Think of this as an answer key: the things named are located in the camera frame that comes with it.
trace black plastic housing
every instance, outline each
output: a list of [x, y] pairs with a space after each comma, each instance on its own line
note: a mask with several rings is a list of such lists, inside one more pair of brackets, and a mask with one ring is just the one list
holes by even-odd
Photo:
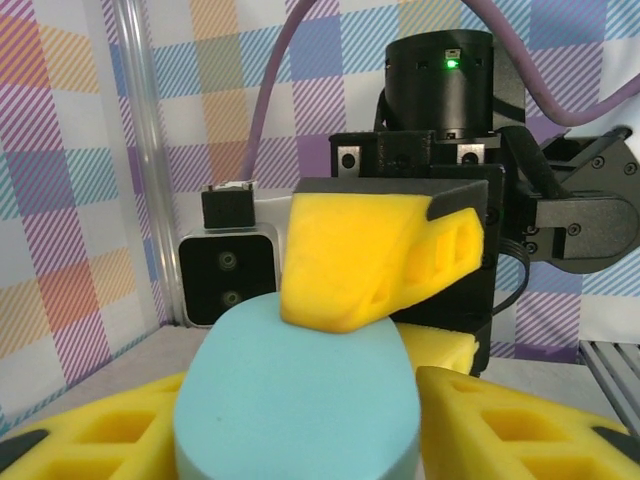
[[[391, 43], [386, 49], [387, 127], [433, 130], [436, 139], [492, 131], [493, 43], [493, 35], [476, 30], [429, 32]], [[448, 67], [448, 60], [457, 66]]]

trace black connector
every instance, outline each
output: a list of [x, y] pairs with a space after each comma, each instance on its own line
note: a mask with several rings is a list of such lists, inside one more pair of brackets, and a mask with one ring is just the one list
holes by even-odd
[[208, 186], [202, 192], [202, 215], [205, 229], [254, 227], [253, 183]]

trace light blue oval block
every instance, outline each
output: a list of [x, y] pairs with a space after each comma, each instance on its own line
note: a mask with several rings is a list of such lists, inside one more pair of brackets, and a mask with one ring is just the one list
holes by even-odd
[[413, 480], [420, 401], [390, 319], [321, 333], [284, 323], [273, 293], [216, 322], [174, 429], [181, 480]]

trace yellow foam pad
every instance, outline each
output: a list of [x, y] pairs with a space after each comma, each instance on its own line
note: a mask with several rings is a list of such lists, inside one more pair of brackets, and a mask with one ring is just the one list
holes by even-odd
[[49, 435], [0, 480], [177, 480], [173, 408], [184, 374], [30, 425]]
[[631, 480], [640, 467], [592, 430], [611, 420], [436, 367], [418, 369], [429, 480]]
[[450, 332], [422, 325], [396, 323], [414, 371], [419, 367], [442, 367], [469, 373], [478, 349], [469, 333]]
[[475, 210], [428, 221], [430, 202], [424, 195], [294, 194], [282, 318], [350, 332], [479, 268], [484, 232]]

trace checkered wall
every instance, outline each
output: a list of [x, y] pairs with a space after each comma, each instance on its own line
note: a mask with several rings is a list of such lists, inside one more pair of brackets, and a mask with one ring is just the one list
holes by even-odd
[[[200, 226], [197, 190], [238, 174], [267, 56], [293, 0], [146, 0], [180, 233]], [[580, 110], [640, 71], [635, 0], [497, 0], [556, 98]], [[262, 187], [329, 175], [333, 132], [369, 130], [384, 47], [440, 29], [484, 29], [459, 0], [319, 0], [284, 59], [260, 145]], [[531, 99], [539, 140], [563, 129]], [[521, 280], [501, 259], [497, 301]], [[638, 253], [578, 276], [533, 267], [527, 292], [495, 321], [493, 354], [575, 361], [579, 338], [640, 342]]]
[[166, 318], [111, 18], [0, 1], [0, 435]]

